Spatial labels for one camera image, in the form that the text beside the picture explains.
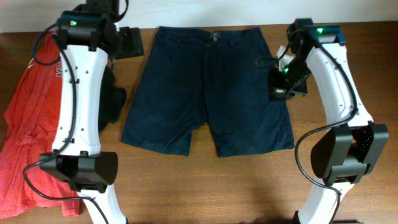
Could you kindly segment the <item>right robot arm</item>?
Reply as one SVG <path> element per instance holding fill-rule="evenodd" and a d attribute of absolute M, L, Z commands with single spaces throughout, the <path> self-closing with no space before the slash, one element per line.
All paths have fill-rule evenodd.
<path fill-rule="evenodd" d="M 313 146 L 311 191 L 292 221 L 334 223 L 343 197 L 370 174 L 389 138 L 360 99 L 349 70 L 346 41 L 338 25 L 316 26 L 310 18 L 288 26 L 288 46 L 281 47 L 269 75 L 269 94 L 288 100 L 307 94 L 313 77 L 326 115 L 325 135 Z"/>

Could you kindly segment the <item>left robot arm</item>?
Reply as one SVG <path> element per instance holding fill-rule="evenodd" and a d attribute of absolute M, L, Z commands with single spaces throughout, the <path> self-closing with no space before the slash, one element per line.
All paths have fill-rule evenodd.
<path fill-rule="evenodd" d="M 54 25 L 63 70 L 60 117 L 52 151 L 36 164 L 84 200 L 93 223 L 127 223 L 114 190 L 118 155 L 101 150 L 98 127 L 108 61 L 144 53 L 139 29 L 118 26 L 124 15 L 117 0 L 87 1 Z"/>

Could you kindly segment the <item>navy blue shorts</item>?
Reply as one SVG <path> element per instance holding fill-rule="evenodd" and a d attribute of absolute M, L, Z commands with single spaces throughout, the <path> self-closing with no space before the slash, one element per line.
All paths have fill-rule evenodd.
<path fill-rule="evenodd" d="M 187 156 L 192 132 L 207 124 L 219 157 L 291 149 L 287 105 L 269 95 L 271 53 L 259 27 L 160 27 L 121 140 Z"/>

